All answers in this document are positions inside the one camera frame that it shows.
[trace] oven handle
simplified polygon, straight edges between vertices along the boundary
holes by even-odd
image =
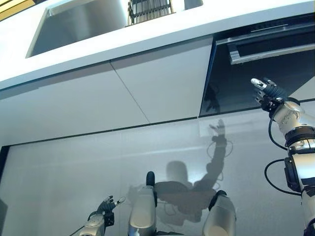
[[[242,57],[240,56],[237,46],[234,43],[228,44],[228,49],[230,52],[231,65],[235,65],[235,64],[245,63],[248,61],[254,61],[254,60],[259,60],[259,59],[264,59],[264,58],[272,58],[272,57],[291,54],[291,53],[314,50],[315,43],[294,46],[294,47],[289,47],[289,48],[282,48],[282,49],[277,49],[277,50],[271,50],[268,52],[256,53],[256,54],[246,55]]]

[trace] black cable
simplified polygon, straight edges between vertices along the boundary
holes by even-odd
[[[69,236],[74,235],[76,232],[78,232],[80,229],[82,229],[84,226],[82,226],[81,228],[77,229],[76,231],[74,231],[72,234],[70,234]]]
[[[273,122],[273,120],[274,120],[274,117],[275,117],[275,115],[276,115],[276,113],[278,112],[278,110],[279,110],[280,107],[281,107],[281,106],[278,106],[278,107],[277,107],[277,109],[275,110],[275,112],[273,113],[273,115],[272,115],[272,117],[271,117],[271,119],[270,119],[270,121],[269,121],[268,134],[269,134],[270,140],[271,140],[275,145],[277,145],[278,147],[280,147],[280,148],[282,148],[283,150],[286,150],[286,151],[287,151],[287,148],[285,148],[285,147],[281,146],[280,144],[278,144],[278,143],[274,140],[274,138],[272,137],[272,134],[271,134],[271,125],[272,125],[272,122]]]
[[[291,194],[291,195],[296,195],[296,196],[300,196],[300,197],[301,197],[301,194],[300,194],[300,193],[288,192],[288,191],[285,191],[285,190],[283,190],[283,189],[280,189],[280,188],[278,188],[277,186],[275,186],[275,185],[269,180],[269,178],[268,178],[268,176],[267,176],[267,170],[268,170],[269,166],[271,166],[272,164],[274,164],[274,163],[276,163],[276,162],[280,162],[280,161],[284,161],[284,159],[274,160],[274,161],[270,162],[270,163],[265,167],[264,174],[265,174],[265,178],[266,178],[267,182],[268,182],[271,186],[273,186],[275,189],[277,189],[278,191],[280,191],[280,192],[287,193],[287,194]]]

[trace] dish rack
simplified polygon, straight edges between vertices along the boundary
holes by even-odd
[[[172,0],[129,0],[128,25],[172,14]]]

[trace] sink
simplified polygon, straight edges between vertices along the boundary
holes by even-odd
[[[161,1],[164,1],[165,4],[171,3],[175,12],[202,5],[202,0],[62,1],[46,8],[26,57],[128,26],[130,23],[128,22],[128,3],[132,1],[137,4],[143,4],[145,1],[161,4]]]

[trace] oven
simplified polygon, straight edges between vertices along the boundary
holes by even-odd
[[[300,100],[315,99],[314,14],[214,35],[200,116],[257,108],[251,78],[269,78]]]

